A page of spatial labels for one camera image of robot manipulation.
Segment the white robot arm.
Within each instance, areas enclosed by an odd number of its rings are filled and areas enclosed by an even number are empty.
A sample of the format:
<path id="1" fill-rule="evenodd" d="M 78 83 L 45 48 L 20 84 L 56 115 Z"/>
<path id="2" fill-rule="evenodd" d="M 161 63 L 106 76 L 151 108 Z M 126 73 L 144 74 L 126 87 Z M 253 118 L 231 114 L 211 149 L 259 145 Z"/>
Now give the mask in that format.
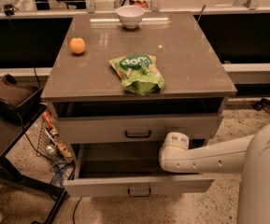
<path id="1" fill-rule="evenodd" d="M 188 148 L 189 138 L 169 133 L 159 151 L 162 169 L 173 173 L 240 173 L 237 224 L 270 224 L 270 124 L 249 135 Z"/>

